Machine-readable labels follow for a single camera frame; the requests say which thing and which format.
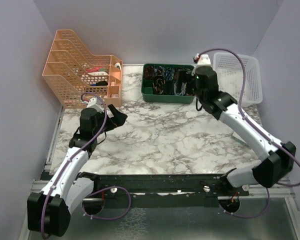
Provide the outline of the black floral necktie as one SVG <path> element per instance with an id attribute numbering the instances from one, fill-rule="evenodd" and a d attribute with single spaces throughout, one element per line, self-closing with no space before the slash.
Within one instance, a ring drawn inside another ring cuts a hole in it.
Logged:
<path id="1" fill-rule="evenodd" d="M 153 93 L 155 95 L 163 95 L 164 94 L 164 85 L 165 85 L 164 78 L 162 76 L 156 76 L 153 79 L 153 83 L 152 83 Z"/>

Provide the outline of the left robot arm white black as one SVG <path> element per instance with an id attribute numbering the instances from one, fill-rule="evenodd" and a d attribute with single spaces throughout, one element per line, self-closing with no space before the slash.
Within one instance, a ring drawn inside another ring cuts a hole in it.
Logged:
<path id="1" fill-rule="evenodd" d="M 80 113 L 79 127 L 71 138 L 65 158 L 51 180 L 27 199 L 27 228 L 40 232 L 44 240 L 61 237 L 67 231 L 71 214 L 85 196 L 96 197 L 101 186 L 95 177 L 80 176 L 79 171 L 98 145 L 98 136 L 125 124 L 127 115 L 108 105 L 112 113 L 96 104 Z"/>

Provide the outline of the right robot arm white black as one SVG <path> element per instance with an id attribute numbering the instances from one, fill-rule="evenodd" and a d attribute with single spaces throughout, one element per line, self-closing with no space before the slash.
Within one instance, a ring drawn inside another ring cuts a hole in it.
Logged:
<path id="1" fill-rule="evenodd" d="M 224 195 L 232 195 L 243 185 L 270 188 L 293 169 L 296 146 L 273 137 L 239 107 L 234 97 L 220 91 L 217 73 L 211 66 L 201 65 L 192 71 L 179 69 L 176 79 L 189 84 L 202 109 L 234 130 L 260 160 L 259 164 L 227 172 L 219 184 Z"/>

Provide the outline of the grey blue rolled tie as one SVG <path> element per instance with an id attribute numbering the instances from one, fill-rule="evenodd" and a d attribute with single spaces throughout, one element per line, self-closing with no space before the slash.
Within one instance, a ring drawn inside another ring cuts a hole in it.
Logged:
<path id="1" fill-rule="evenodd" d="M 187 87 L 187 85 L 184 82 L 182 82 L 180 84 L 175 82 L 174 86 L 173 86 L 173 94 L 175 96 L 185 96 L 186 95 L 186 87 Z"/>

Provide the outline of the white plastic basket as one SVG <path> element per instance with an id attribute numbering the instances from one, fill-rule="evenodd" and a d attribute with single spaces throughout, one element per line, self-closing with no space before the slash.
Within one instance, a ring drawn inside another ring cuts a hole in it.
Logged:
<path id="1" fill-rule="evenodd" d="M 245 67 L 245 86 L 241 105 L 248 107 L 263 101 L 262 80 L 259 61 L 248 55 L 239 55 Z M 238 59 L 228 52 L 216 52 L 213 55 L 213 69 L 217 73 L 219 89 L 240 99 L 243 70 Z"/>

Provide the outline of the green compartment tray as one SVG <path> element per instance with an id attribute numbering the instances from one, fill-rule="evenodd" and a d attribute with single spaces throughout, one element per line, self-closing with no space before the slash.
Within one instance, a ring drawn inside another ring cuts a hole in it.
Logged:
<path id="1" fill-rule="evenodd" d="M 194 66 L 189 64 L 146 63 L 143 66 L 141 78 L 143 100 L 148 103 L 191 104 L 194 100 L 193 95 L 174 95 L 174 83 L 176 82 L 178 69 L 193 71 Z M 162 95 L 153 93 L 153 80 L 157 76 L 162 76 L 165 80 Z"/>

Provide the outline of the orange plastic file organizer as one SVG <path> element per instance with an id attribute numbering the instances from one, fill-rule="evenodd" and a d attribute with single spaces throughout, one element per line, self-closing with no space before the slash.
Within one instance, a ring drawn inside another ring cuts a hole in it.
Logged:
<path id="1" fill-rule="evenodd" d="M 66 109 L 83 108 L 83 93 L 86 99 L 94 93 L 107 105 L 122 105 L 122 60 L 92 54 L 71 29 L 56 31 L 42 76 Z"/>

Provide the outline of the small white red box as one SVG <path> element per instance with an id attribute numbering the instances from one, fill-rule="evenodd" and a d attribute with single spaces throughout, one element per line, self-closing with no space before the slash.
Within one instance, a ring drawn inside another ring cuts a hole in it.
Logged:
<path id="1" fill-rule="evenodd" d="M 239 144 L 246 146 L 248 148 L 250 147 L 236 132 L 233 132 L 230 137 L 231 139 L 238 142 Z"/>

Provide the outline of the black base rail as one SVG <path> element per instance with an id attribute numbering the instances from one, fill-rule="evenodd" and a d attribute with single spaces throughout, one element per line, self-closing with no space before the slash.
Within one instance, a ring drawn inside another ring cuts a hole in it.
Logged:
<path id="1" fill-rule="evenodd" d="M 227 188 L 221 174 L 124 174 L 81 172 L 77 179 L 93 183 L 93 196 L 84 201 L 91 208 L 216 208 L 218 198 L 248 196 L 242 187 Z"/>

